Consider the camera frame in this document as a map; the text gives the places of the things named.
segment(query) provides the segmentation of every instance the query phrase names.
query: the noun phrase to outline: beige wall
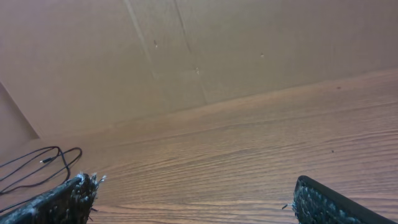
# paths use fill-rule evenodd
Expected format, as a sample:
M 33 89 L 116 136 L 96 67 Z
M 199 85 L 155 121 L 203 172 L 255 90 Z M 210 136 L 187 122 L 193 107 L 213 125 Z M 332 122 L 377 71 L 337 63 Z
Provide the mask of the beige wall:
M 0 83 L 0 152 L 37 138 Z
M 0 2 L 0 80 L 39 136 L 398 65 L 396 0 Z

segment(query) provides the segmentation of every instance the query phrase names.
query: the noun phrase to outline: coiled black cable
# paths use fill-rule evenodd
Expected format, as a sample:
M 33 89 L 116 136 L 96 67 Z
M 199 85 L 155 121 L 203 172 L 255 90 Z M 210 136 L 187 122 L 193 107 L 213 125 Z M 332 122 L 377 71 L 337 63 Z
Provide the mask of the coiled black cable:
M 13 159 L 13 160 L 11 160 L 11 161 L 9 161 L 9 162 L 6 162 L 5 164 L 0 165 L 0 168 L 4 167 L 4 166 L 6 166 L 6 165 L 8 165 L 8 164 L 10 164 L 10 163 L 12 163 L 12 162 L 15 162 L 15 161 L 17 161 L 17 160 L 19 160 L 19 159 L 22 159 L 22 158 L 24 158 L 24 157 L 26 157 L 26 156 L 29 156 L 29 155 L 31 155 L 31 154 L 33 154 L 33 153 L 36 153 L 36 152 L 39 152 L 39 151 L 44 151 L 44 152 L 41 152 L 40 154 L 34 156 L 33 158 L 29 159 L 27 162 L 25 162 L 23 165 L 21 165 L 20 167 L 18 167 L 16 170 L 12 171 L 10 174 L 8 174 L 8 175 L 6 175 L 6 176 L 4 176 L 4 177 L 1 177 L 1 178 L 0 178 L 0 181 L 6 179 L 6 178 L 8 178 L 8 177 L 10 177 L 12 174 L 16 173 L 16 172 L 19 171 L 21 168 L 23 168 L 26 164 L 28 164 L 28 163 L 30 163 L 31 161 L 33 161 L 34 159 L 38 158 L 38 157 L 41 156 L 42 154 L 45 154 L 46 152 L 49 152 L 49 151 L 54 150 L 54 149 L 57 149 L 57 150 L 58 150 L 56 156 L 54 156 L 54 157 L 49 157 L 48 159 L 42 160 L 41 162 L 44 164 L 42 167 L 38 168 L 37 170 L 31 172 L 30 174 L 24 176 L 23 178 L 21 178 L 21 179 L 15 181 L 15 182 L 13 182 L 12 184 L 10 184 L 10 185 L 8 185 L 7 187 L 5 187 L 4 189 L 0 190 L 0 196 L 1 196 L 1 195 L 4 195 L 4 194 L 9 194 L 10 192 L 12 192 L 12 191 L 14 191 L 14 190 L 16 190 L 16 189 L 19 189 L 19 188 L 35 187 L 35 186 L 38 186 L 38 185 L 40 185 L 40 184 L 43 184 L 43 183 L 49 181 L 52 177 L 54 177 L 55 175 L 57 175 L 58 173 L 60 173 L 60 172 L 61 172 L 62 170 L 64 170 L 64 169 L 67 170 L 67 176 L 66 176 L 65 180 L 64 180 L 61 184 L 63 184 L 65 181 L 67 181 L 67 180 L 69 179 L 69 177 L 70 177 L 70 168 L 69 168 L 69 166 L 70 166 L 72 163 L 74 163 L 75 161 L 77 161 L 77 160 L 81 157 L 81 155 L 83 154 L 83 151 L 82 151 L 81 148 L 79 148 L 79 147 L 74 147 L 74 148 L 69 149 L 69 150 L 67 150 L 67 151 L 65 151 L 65 152 L 62 152 L 62 150 L 61 150 L 58 146 L 44 147 L 44 148 L 41 148 L 41 149 L 34 150 L 33 152 L 30 152 L 30 153 L 28 153 L 28 154 L 26 154 L 26 155 L 24 155 L 24 156 L 18 157 L 17 159 Z M 75 151 L 75 150 L 78 150 L 78 151 L 79 151 L 79 155 L 77 155 L 76 158 L 74 158 L 71 162 L 67 163 L 67 161 L 65 160 L 65 156 L 64 156 L 64 155 L 65 155 L 66 153 L 68 153 L 68 152 L 72 152 L 72 151 Z M 52 174 L 50 177 L 47 177 L 45 180 L 42 180 L 42 181 L 40 181 L 40 182 L 38 182 L 38 183 L 36 183 L 36 184 L 20 185 L 20 186 L 11 188 L 13 185 L 19 183 L 20 181 L 22 181 L 22 180 L 28 178 L 29 176 L 35 174 L 36 172 L 40 171 L 40 170 L 43 169 L 44 167 L 48 166 L 51 162 L 53 162 L 53 161 L 54 161 L 56 158 L 58 158 L 59 156 L 61 156 L 62 161 L 63 161 L 63 164 L 65 165 L 62 169 L 56 171 L 56 172 L 55 172 L 54 174 Z M 21 205 L 21 204 L 23 204 L 23 203 L 26 203 L 26 202 L 28 202 L 28 201 L 34 199 L 35 197 L 32 197 L 32 198 L 30 198 L 30 199 L 28 199 L 28 200 L 25 200 L 25 201 L 23 201 L 23 202 L 18 202 L 18 203 L 15 203 L 14 205 L 10 205 L 10 206 L 8 206 L 8 207 L 6 207 L 6 208 L 4 208 L 4 209 L 1 209 L 1 210 L 0 210 L 0 213 L 4 212 L 4 211 L 6 211 L 6 210 L 9 210 L 10 208 L 14 208 L 14 207 L 16 207 L 16 206 L 18 206 L 18 205 Z

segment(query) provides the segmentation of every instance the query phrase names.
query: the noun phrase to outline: black cable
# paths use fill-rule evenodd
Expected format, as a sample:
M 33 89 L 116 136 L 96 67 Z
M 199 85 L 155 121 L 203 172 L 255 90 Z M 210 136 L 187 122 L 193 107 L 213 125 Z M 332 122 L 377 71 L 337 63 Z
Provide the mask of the black cable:
M 61 172 L 61 171 L 64 170 L 64 169 L 67 170 L 67 176 L 66 176 L 65 180 L 64 180 L 61 184 L 63 184 L 65 181 L 67 181 L 67 180 L 69 179 L 69 177 L 70 177 L 70 168 L 69 168 L 69 166 L 70 166 L 72 163 L 74 163 L 76 160 L 78 160 L 78 159 L 81 157 L 81 155 L 83 154 L 83 151 L 82 151 L 79 147 L 74 147 L 74 148 L 69 149 L 69 150 L 67 150 L 67 151 L 65 151 L 65 152 L 62 152 L 62 150 L 61 150 L 58 146 L 49 146 L 49 147 L 44 147 L 44 148 L 41 148 L 41 149 L 37 149 L 37 150 L 35 150 L 35 151 L 33 151 L 33 152 L 30 152 L 30 153 L 28 153 L 28 154 L 26 154 L 26 155 L 24 155 L 24 156 L 18 157 L 17 159 L 11 160 L 11 161 L 9 161 L 9 162 L 7 162 L 7 163 L 5 163 L 5 164 L 0 165 L 0 168 L 4 167 L 5 165 L 8 165 L 8 164 L 10 164 L 10 163 L 12 163 L 12 162 L 15 162 L 15 161 L 17 161 L 17 160 L 19 160 L 19 159 L 22 159 L 23 157 L 26 157 L 26 156 L 28 156 L 28 155 L 31 155 L 31 154 L 33 154 L 33 153 L 35 153 L 35 152 L 39 152 L 39 151 L 45 150 L 44 152 L 41 152 L 40 154 L 36 155 L 35 157 L 33 157 L 33 158 L 31 158 L 30 160 L 28 160 L 27 162 L 25 162 L 23 165 L 21 165 L 20 167 L 18 167 L 16 170 L 12 171 L 10 174 L 8 174 L 8 175 L 6 175 L 6 176 L 4 176 L 4 177 L 1 177 L 1 178 L 0 178 L 0 181 L 2 181 L 2 180 L 4 180 L 4 179 L 8 178 L 8 177 L 11 176 L 12 174 L 14 174 L 15 172 L 17 172 L 17 171 L 20 170 L 21 168 L 23 168 L 23 167 L 24 167 L 26 164 L 28 164 L 29 162 L 33 161 L 33 160 L 36 159 L 37 157 L 39 157 L 39 156 L 41 156 L 42 154 L 45 154 L 46 152 L 49 152 L 49 151 L 51 151 L 51 150 L 53 150 L 53 149 L 57 149 L 57 150 L 58 150 L 56 156 L 54 156 L 54 157 L 49 157 L 49 158 L 47 158 L 47 159 L 42 160 L 41 162 L 44 164 L 44 166 L 38 168 L 37 170 L 35 170 L 35 171 L 31 172 L 30 174 L 26 175 L 25 177 L 23 177 L 23 178 L 21 178 L 21 179 L 15 181 L 15 182 L 13 182 L 12 184 L 10 184 L 10 185 L 8 185 L 7 187 L 5 187 L 4 189 L 0 190 L 0 196 L 1 196 L 1 195 L 4 195 L 4 194 L 8 194 L 8 193 L 10 193 L 10 192 L 12 192 L 12 191 L 14 191 L 14 190 L 16 190 L 16 189 L 19 189 L 19 188 L 35 187 L 35 186 L 38 186 L 38 185 L 40 185 L 40 184 L 43 184 L 43 183 L 49 181 L 52 177 L 54 177 L 55 175 L 57 175 L 59 172 Z M 65 160 L 65 156 L 64 156 L 64 155 L 65 155 L 66 153 L 72 152 L 72 151 L 74 151 L 74 150 L 79 150 L 79 155 L 77 155 L 76 158 L 74 158 L 71 162 L 67 163 L 67 161 Z M 20 181 L 22 181 L 22 180 L 28 178 L 29 176 L 33 175 L 34 173 L 36 173 L 36 172 L 40 171 L 41 169 L 43 169 L 44 167 L 48 166 L 52 161 L 54 161 L 54 160 L 55 160 L 56 158 L 58 158 L 59 156 L 61 156 L 62 162 L 63 162 L 63 164 L 64 164 L 65 166 L 64 166 L 62 169 L 60 169 L 60 170 L 58 170 L 57 172 L 55 172 L 54 174 L 52 174 L 50 177 L 47 177 L 45 180 L 40 181 L 40 182 L 38 182 L 38 183 L 36 183 L 36 184 L 20 185 L 20 186 L 17 186 L 17 187 L 12 188 L 12 189 L 10 189 L 10 190 L 7 190 L 8 188 L 12 187 L 14 184 L 16 184 L 16 183 L 18 183 L 18 182 L 20 182 Z M 18 202 L 18 203 L 14 204 L 14 205 L 10 205 L 10 206 L 8 206 L 8 207 L 6 207 L 6 208 L 0 210 L 0 213 L 4 212 L 4 211 L 6 211 L 6 210 L 9 210 L 10 208 L 14 208 L 14 207 L 16 207 L 16 206 L 18 206 L 18 205 L 20 205 L 20 204 L 26 203 L 26 202 L 28 202 L 28 201 L 30 201 L 30 200 L 36 198 L 37 196 L 38 196 L 38 195 L 36 195 L 35 197 L 32 197 L 32 198 L 30 198 L 30 199 L 28 199 L 28 200 L 25 200 L 25 201 L 23 201 L 23 202 Z

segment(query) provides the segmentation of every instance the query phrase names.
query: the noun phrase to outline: black textured object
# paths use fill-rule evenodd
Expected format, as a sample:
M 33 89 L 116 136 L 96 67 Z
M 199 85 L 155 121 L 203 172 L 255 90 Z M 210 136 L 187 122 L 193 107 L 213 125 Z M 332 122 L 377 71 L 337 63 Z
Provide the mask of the black textured object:
M 72 180 L 45 192 L 2 217 L 0 224 L 86 223 L 99 184 L 94 174 L 78 174 Z
M 397 224 L 307 176 L 297 180 L 292 207 L 300 224 Z

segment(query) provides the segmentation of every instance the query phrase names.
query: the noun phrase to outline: wooden table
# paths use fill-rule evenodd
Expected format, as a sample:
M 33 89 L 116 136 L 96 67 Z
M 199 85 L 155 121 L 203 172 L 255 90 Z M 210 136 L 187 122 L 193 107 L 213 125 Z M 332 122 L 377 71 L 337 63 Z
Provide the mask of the wooden table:
M 96 223 L 298 223 L 281 208 L 300 175 L 398 222 L 398 70 L 36 140 L 0 152 L 0 163 L 49 145 L 83 149 L 73 175 L 108 176 Z M 60 167 L 59 159 L 24 183 Z M 0 205 L 51 189 L 64 175 L 3 195 Z

